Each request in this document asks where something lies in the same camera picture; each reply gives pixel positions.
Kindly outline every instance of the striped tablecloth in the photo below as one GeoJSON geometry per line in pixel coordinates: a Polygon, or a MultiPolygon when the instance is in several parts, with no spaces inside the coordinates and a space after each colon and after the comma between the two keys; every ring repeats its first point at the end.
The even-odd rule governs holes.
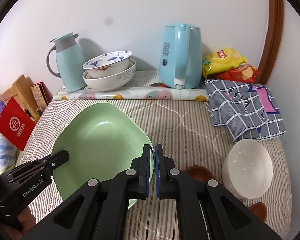
{"type": "MultiPolygon", "coordinates": [[[[66,100],[52,101],[34,128],[21,163],[51,153],[58,135],[84,108],[102,101],[124,111],[145,133],[152,144],[161,143],[164,154],[177,168],[202,165],[222,181],[222,163],[234,145],[225,126],[213,127],[208,103],[178,100],[66,100]]],[[[283,239],[290,228],[291,185],[287,161],[279,138],[261,141],[268,150],[274,168],[269,190],[258,199],[245,200],[250,206],[263,202],[268,209],[266,223],[283,239]]],[[[62,202],[52,182],[30,205],[40,221],[62,202]]],[[[138,201],[128,211],[125,239],[179,239],[174,200],[155,197],[155,180],[150,184],[147,200],[138,201]]]]}

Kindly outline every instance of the kettle handle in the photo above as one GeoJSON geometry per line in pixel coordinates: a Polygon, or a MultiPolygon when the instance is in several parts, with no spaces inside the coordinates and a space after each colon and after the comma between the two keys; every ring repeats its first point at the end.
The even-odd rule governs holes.
{"type": "Polygon", "coordinates": [[[186,82],[188,67],[190,27],[187,24],[176,26],[176,68],[174,85],[176,89],[183,89],[186,82]]]}
{"type": "Polygon", "coordinates": [[[50,53],[51,53],[53,50],[56,50],[56,46],[53,46],[53,47],[49,50],[49,52],[48,52],[48,55],[47,55],[47,67],[48,67],[48,70],[50,71],[50,73],[51,73],[52,75],[61,78],[60,73],[55,73],[55,72],[53,72],[52,69],[51,69],[51,67],[50,67],[49,56],[50,56],[50,53]]]}

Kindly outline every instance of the silver pivot bolt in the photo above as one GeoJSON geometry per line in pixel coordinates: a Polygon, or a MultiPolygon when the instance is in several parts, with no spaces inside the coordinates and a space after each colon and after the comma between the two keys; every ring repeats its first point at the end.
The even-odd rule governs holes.
{"type": "Polygon", "coordinates": [[[208,181],[208,185],[209,185],[210,187],[216,187],[216,186],[218,186],[218,182],[217,182],[215,179],[210,179],[210,180],[208,181]]]}
{"type": "Polygon", "coordinates": [[[126,171],[126,174],[128,175],[128,176],[132,176],[132,175],[134,175],[134,174],[136,174],[137,172],[136,172],[136,170],[134,170],[134,169],[128,169],[127,171],[126,171]]]}
{"type": "Polygon", "coordinates": [[[93,187],[93,186],[95,186],[95,185],[97,185],[98,184],[98,181],[96,180],[96,179],[89,179],[88,180],[88,185],[90,186],[90,187],[93,187]]]}
{"type": "Polygon", "coordinates": [[[173,169],[170,170],[171,175],[178,175],[179,173],[180,173],[180,171],[176,168],[173,168],[173,169]]]}

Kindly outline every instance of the human hand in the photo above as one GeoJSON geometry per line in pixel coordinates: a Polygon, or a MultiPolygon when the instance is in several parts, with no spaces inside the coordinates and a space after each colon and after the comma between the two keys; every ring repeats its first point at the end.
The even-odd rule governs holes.
{"type": "Polygon", "coordinates": [[[22,225],[22,231],[12,228],[8,225],[2,225],[4,230],[6,230],[7,234],[10,236],[12,240],[20,240],[22,235],[28,231],[31,227],[33,227],[36,223],[35,217],[31,214],[30,208],[26,207],[20,215],[18,215],[18,220],[22,225]]]}

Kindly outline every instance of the bag of chips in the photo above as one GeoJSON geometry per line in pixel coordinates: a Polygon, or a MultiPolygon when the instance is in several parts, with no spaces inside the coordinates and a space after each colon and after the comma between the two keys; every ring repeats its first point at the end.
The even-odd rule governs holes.
{"type": "Polygon", "coordinates": [[[238,81],[243,83],[255,83],[256,77],[259,74],[261,74],[261,71],[258,70],[258,68],[246,64],[240,65],[236,69],[230,69],[222,73],[214,74],[209,76],[209,78],[238,81]]]}
{"type": "Polygon", "coordinates": [[[249,61],[236,50],[226,48],[209,54],[202,60],[202,73],[206,78],[208,75],[235,69],[240,64],[248,62],[249,61]]]}

